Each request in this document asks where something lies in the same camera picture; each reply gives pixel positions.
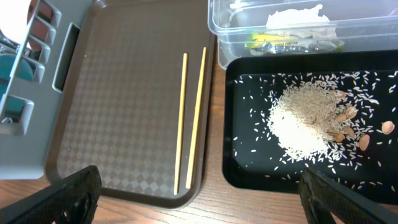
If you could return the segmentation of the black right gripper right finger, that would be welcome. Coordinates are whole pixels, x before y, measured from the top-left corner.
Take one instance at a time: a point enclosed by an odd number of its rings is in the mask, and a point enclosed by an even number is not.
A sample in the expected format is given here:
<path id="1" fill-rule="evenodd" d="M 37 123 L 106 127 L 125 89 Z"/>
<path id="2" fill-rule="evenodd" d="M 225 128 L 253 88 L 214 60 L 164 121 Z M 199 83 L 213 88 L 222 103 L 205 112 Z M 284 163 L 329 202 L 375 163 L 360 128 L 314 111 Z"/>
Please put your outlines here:
<path id="1" fill-rule="evenodd" d="M 335 182 L 305 169 L 298 192 L 308 223 L 397 223 L 397 214 Z"/>

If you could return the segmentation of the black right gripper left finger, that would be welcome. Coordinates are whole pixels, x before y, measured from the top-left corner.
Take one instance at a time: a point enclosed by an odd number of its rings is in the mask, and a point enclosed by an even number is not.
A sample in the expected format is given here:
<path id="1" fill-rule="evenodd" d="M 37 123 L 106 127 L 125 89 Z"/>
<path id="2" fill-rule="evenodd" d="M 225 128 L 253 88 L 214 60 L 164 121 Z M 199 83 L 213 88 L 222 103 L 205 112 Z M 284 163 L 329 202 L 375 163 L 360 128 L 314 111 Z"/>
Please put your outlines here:
<path id="1" fill-rule="evenodd" d="M 1 223 L 91 223 L 101 195 L 101 177 L 88 166 L 1 209 Z"/>

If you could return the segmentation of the wooden chopstick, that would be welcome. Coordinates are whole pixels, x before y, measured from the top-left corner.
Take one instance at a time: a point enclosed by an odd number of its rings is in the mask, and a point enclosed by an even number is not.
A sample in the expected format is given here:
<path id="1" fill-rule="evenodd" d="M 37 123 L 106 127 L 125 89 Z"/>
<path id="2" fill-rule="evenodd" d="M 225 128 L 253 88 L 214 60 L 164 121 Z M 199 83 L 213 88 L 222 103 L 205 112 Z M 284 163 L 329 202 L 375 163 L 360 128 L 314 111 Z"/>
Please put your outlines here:
<path id="1" fill-rule="evenodd" d="M 197 146 L 197 137 L 198 137 L 198 124 L 200 119 L 200 110 L 201 110 L 201 97 L 203 92 L 203 82 L 205 75 L 205 64 L 206 64 L 206 47 L 203 48 L 202 58 L 201 58 L 201 66 L 200 73 L 198 78 L 198 86 L 197 86 L 197 95 L 195 100 L 195 110 L 193 117 L 193 126 L 192 126 L 192 137 L 190 142 L 190 153 L 188 159 L 188 167 L 187 167 L 187 179 L 185 187 L 187 189 L 191 189 L 192 179 L 193 179 L 193 169 L 195 165 L 195 154 L 196 154 L 196 146 Z"/>
<path id="2" fill-rule="evenodd" d="M 174 195 L 178 194 L 179 181 L 180 181 L 180 166 L 181 166 L 181 155 L 182 155 L 182 146 L 183 146 L 183 122 L 184 122 L 184 113 L 185 113 L 185 91 L 186 91 L 187 67 L 188 67 L 188 54 L 184 53 L 183 54 L 183 62 L 182 62 L 180 100 L 179 100 L 179 109 L 178 109 Z"/>

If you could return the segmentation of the white wrapper waste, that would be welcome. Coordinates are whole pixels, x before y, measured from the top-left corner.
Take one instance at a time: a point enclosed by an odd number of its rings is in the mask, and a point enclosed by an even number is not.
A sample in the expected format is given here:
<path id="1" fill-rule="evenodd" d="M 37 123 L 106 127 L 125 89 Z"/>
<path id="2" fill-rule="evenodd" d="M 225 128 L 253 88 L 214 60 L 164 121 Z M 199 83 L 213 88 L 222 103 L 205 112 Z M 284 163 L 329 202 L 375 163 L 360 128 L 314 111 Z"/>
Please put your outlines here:
<path id="1" fill-rule="evenodd" d="M 300 39 L 336 38 L 334 27 L 312 27 L 313 23 L 330 21 L 327 16 L 318 15 L 321 9 L 323 5 L 318 4 L 310 9 L 276 11 L 268 16 L 266 34 L 294 36 Z"/>

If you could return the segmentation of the white pink bowl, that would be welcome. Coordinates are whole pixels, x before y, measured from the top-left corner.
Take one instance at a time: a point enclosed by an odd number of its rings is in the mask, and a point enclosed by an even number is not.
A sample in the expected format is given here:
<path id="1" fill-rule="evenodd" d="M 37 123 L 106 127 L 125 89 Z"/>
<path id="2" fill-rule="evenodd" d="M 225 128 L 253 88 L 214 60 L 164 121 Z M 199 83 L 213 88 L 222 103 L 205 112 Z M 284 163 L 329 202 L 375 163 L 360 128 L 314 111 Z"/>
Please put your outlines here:
<path id="1" fill-rule="evenodd" d="M 27 33 L 27 16 L 31 0 L 1 0 L 1 33 L 21 44 Z"/>

